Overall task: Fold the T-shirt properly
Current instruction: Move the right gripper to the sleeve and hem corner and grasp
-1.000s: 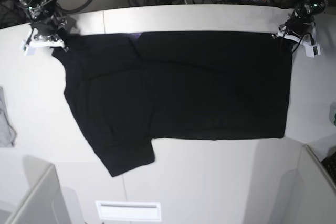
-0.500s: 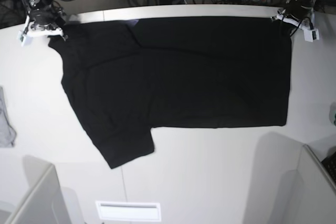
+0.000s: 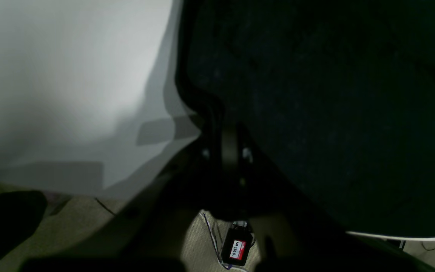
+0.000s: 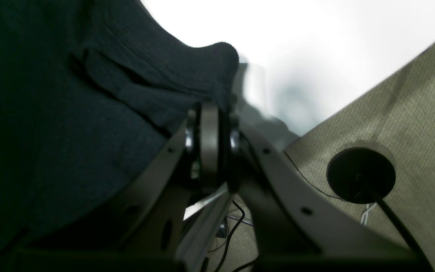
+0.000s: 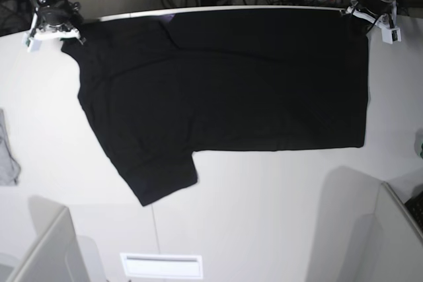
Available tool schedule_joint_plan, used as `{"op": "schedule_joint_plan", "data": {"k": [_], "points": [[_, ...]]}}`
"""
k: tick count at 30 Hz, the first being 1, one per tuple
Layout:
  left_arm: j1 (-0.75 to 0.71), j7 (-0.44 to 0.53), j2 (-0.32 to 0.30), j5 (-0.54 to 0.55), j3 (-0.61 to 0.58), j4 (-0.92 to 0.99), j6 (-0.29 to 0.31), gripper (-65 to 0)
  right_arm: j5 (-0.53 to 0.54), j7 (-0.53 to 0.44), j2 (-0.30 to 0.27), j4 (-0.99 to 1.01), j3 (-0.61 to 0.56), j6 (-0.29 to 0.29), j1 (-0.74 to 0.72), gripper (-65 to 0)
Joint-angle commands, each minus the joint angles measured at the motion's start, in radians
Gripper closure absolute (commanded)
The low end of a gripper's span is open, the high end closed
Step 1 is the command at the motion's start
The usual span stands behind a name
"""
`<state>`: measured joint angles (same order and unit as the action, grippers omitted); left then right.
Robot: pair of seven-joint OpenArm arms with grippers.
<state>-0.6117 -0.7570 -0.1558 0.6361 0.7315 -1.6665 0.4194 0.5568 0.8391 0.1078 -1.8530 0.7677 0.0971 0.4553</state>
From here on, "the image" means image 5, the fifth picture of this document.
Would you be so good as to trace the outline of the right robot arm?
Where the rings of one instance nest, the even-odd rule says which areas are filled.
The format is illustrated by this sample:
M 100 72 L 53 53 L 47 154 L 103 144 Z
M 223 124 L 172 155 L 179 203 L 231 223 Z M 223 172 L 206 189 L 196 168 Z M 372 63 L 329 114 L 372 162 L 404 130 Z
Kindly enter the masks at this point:
M 30 29 L 24 43 L 30 47 L 53 39 L 81 39 L 77 25 L 81 23 L 78 4 L 68 0 L 29 0 L 34 8 Z

